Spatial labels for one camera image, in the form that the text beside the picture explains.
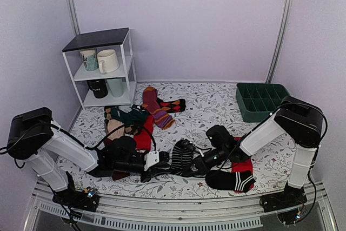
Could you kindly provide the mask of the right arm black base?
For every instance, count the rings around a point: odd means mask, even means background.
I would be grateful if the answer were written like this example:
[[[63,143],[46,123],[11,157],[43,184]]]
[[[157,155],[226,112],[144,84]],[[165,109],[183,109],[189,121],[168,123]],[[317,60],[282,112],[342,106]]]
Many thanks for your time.
[[[277,215],[279,221],[285,225],[294,225],[301,219],[307,212],[306,202],[307,197],[303,187],[298,189],[288,185],[282,192],[261,196],[259,201],[265,213],[294,207]]]

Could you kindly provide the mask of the black white striped sock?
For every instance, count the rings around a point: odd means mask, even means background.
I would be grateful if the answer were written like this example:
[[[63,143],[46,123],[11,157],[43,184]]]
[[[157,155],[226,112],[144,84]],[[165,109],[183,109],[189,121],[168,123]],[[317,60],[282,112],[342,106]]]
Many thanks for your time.
[[[179,140],[172,149],[170,174],[186,176],[194,153],[193,145],[187,139]]]

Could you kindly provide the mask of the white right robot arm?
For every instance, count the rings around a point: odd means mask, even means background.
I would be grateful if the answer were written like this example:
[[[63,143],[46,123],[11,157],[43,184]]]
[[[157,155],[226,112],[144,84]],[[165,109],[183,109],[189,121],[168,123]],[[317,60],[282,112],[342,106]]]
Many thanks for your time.
[[[328,130],[328,121],[319,107],[287,96],[269,116],[256,127],[235,139],[222,125],[211,127],[206,136],[213,149],[191,161],[187,172],[191,176],[211,177],[212,167],[227,160],[240,163],[255,155],[278,137],[288,135],[296,150],[286,191],[280,194],[280,203],[291,207],[297,202],[305,180],[313,168],[320,142]]]

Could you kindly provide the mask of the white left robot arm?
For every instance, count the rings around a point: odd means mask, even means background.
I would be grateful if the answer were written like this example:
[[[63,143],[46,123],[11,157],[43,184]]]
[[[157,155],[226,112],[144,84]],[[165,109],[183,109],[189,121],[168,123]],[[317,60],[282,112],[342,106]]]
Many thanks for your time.
[[[141,182],[170,171],[169,153],[155,150],[143,153],[130,136],[109,141],[104,148],[88,147],[62,129],[52,118],[52,111],[41,107],[16,115],[10,125],[4,153],[29,165],[37,176],[59,192],[68,206],[76,206],[81,198],[73,189],[73,180],[56,164],[50,153],[74,163],[93,177],[110,177],[114,173],[139,174]]]

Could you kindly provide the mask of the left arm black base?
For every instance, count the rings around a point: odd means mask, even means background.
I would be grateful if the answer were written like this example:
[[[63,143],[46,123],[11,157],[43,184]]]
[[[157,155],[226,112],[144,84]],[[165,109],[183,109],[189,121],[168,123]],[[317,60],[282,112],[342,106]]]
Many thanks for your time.
[[[54,192],[52,201],[69,208],[96,212],[99,203],[97,189],[87,187],[83,191],[78,191],[75,189],[72,176],[67,171],[65,173],[68,178],[67,189],[60,192]]]

